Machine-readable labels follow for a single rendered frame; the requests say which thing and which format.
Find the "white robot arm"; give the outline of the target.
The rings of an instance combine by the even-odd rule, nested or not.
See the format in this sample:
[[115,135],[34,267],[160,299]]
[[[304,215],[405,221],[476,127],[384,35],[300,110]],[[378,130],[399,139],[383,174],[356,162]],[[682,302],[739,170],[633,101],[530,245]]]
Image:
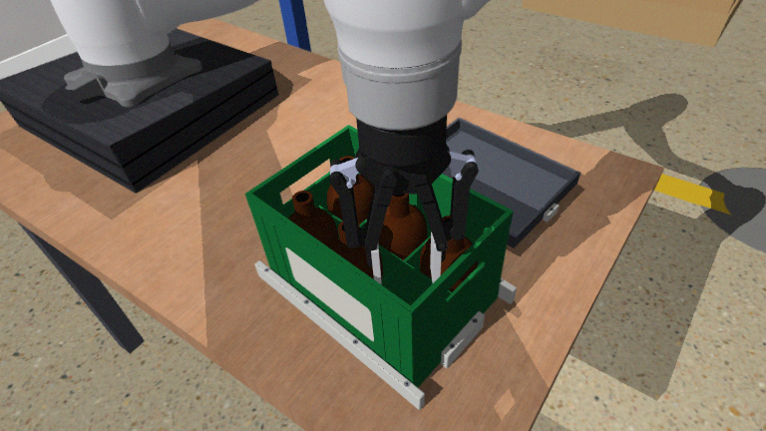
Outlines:
[[[64,76],[65,92],[75,102],[102,95],[135,106],[202,70],[174,52],[168,33],[257,1],[51,0],[84,66]],[[464,20],[489,1],[324,0],[350,113],[391,131],[445,117],[457,100]]]

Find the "green plastic crate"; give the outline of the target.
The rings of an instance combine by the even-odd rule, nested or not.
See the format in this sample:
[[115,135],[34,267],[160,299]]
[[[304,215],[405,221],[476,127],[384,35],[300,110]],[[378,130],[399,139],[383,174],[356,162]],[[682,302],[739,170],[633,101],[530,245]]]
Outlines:
[[[280,195],[327,160],[355,158],[358,149],[357,135],[303,164],[272,201],[259,237],[270,269],[419,387],[448,344],[498,298],[514,211],[470,189],[465,237],[472,245],[433,283],[420,271],[431,229],[418,194],[409,194],[409,204],[425,217],[427,239],[404,260],[379,244],[381,285],[288,219],[293,202],[283,204]],[[449,291],[476,261],[476,269]]]

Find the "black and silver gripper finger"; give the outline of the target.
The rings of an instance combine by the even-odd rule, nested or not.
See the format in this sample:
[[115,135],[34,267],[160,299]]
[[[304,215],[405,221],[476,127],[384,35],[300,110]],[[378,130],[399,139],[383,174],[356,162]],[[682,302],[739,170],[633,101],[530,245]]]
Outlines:
[[360,245],[366,249],[367,264],[373,266],[374,280],[382,285],[378,241],[397,175],[392,169],[384,171],[379,190],[374,187],[365,228],[358,227],[353,191],[356,175],[359,174],[355,167],[357,159],[345,163],[333,160],[330,163],[330,183],[339,195],[347,246],[355,248]]
[[479,172],[472,150],[466,150],[462,154],[453,152],[449,154],[451,155],[449,167],[453,176],[450,221],[443,222],[433,187],[429,185],[425,170],[421,167],[412,170],[412,180],[431,229],[432,282],[441,276],[441,261],[446,258],[447,241],[465,238],[470,186]]

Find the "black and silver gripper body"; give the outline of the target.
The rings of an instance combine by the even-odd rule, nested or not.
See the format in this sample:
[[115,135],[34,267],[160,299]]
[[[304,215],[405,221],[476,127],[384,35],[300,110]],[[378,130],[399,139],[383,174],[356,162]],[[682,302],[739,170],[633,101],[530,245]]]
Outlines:
[[451,163],[446,144],[447,116],[427,127],[407,131],[377,129],[357,119],[356,122],[359,149],[355,167],[378,190],[384,171],[392,169],[397,175],[392,196],[418,194],[412,180],[414,168],[423,168],[431,185]]

